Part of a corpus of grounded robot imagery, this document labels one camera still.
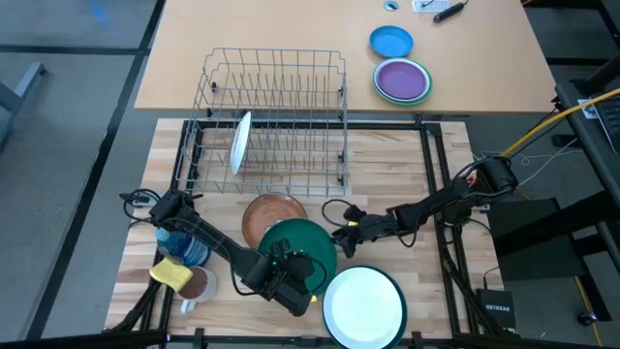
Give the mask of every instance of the mug handle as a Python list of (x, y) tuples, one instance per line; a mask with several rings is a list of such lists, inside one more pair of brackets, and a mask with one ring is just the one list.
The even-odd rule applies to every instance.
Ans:
[(183, 304), (181, 304), (181, 313), (189, 315), (194, 312), (194, 308), (196, 308), (195, 301), (183, 300)]

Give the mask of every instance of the yellow sponge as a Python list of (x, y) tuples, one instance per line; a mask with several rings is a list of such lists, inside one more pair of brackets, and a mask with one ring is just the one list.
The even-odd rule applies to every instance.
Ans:
[(152, 278), (167, 284), (176, 292), (183, 288), (192, 277), (192, 271), (189, 268), (175, 264), (168, 258), (164, 258), (157, 266), (151, 268), (149, 273)]

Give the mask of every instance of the black mat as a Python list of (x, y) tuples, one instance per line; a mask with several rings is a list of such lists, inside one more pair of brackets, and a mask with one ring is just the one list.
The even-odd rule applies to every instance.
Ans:
[[(488, 213), (493, 238), (558, 209), (555, 199), (495, 204)], [(583, 274), (569, 237), (558, 237), (501, 257), (505, 281), (569, 277)]]

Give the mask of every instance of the wooden table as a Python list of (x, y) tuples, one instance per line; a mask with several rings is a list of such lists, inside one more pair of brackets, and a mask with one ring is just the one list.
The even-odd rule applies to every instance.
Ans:
[[(135, 107), (190, 110), (204, 58), (214, 48), (312, 48), (342, 52), (349, 111), (549, 112), (555, 82), (519, 0), (472, 0), (441, 24), (410, 0), (388, 12), (383, 0), (172, 0), (159, 24)], [(397, 25), (414, 38), (409, 57), (434, 79), (432, 96), (395, 106), (372, 84), (383, 60), (370, 33)]]
[[(141, 187), (157, 191), (168, 189), (182, 122), (180, 119), (159, 120)], [(472, 160), (467, 131), (464, 123), (456, 122), (442, 123), (442, 128), (450, 172), (455, 174)], [(389, 206), (414, 203), (428, 195), (419, 132), (350, 130), (348, 146), (350, 181), (346, 200), (368, 212), (379, 213), (385, 212)], [(431, 144), (431, 149), (435, 149), (434, 144)], [(441, 183), (435, 151), (432, 156), (437, 182)], [(229, 237), (247, 245), (241, 233), (241, 216), (255, 198), (256, 195), (207, 193), (204, 199), (196, 201), (197, 211), (203, 219)], [(325, 222), (320, 213), (325, 198), (296, 198), (303, 203), (310, 219), (329, 232), (335, 229)], [(145, 216), (146, 213), (146, 209), (141, 209), (135, 215)], [(474, 218), (487, 222), (481, 214), (475, 214)], [(466, 225), (462, 237), (472, 287), (475, 289), (481, 287), (484, 272), (497, 267), (493, 240), (489, 232), (478, 224)], [(155, 250), (152, 226), (138, 224), (130, 230), (106, 327), (120, 322), (145, 290)], [(359, 246), (353, 259), (346, 259), (342, 251), (337, 250), (338, 270), (370, 265), (386, 271), (398, 282), (409, 311), (405, 336), (410, 336), (411, 331), (421, 332), (424, 338), (451, 336), (432, 219), (418, 231), (414, 248), (404, 248), (396, 238), (388, 238)], [(183, 316), (180, 313), (181, 300), (175, 295), (170, 312), (171, 333), (192, 334), (195, 328), (205, 328), (206, 335), (328, 336), (321, 316), (321, 300), (311, 303), (304, 316), (295, 318), (275, 301), (239, 296), (230, 280), (229, 265), (219, 256), (212, 256), (206, 267), (218, 277), (215, 297), (197, 306), (191, 316)], [(503, 288), (497, 270), (489, 274), (488, 281), (490, 288)], [(458, 289), (454, 289), (461, 329), (465, 332), (464, 302)], [(152, 328), (157, 328), (159, 322), (162, 293), (163, 290), (160, 290), (154, 306)]]

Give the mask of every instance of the black marker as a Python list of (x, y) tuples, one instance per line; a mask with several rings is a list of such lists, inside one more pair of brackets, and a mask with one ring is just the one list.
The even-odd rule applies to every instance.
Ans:
[(468, 1), (466, 1), (465, 3), (458, 3), (458, 4), (448, 7), (447, 9), (436, 14), (433, 17), (433, 21), (435, 23), (439, 23), (440, 21), (444, 19), (450, 18), (451, 16), (458, 14), (459, 12), (461, 12), (461, 10), (463, 10), (463, 8), (465, 7), (465, 4), (467, 3)]

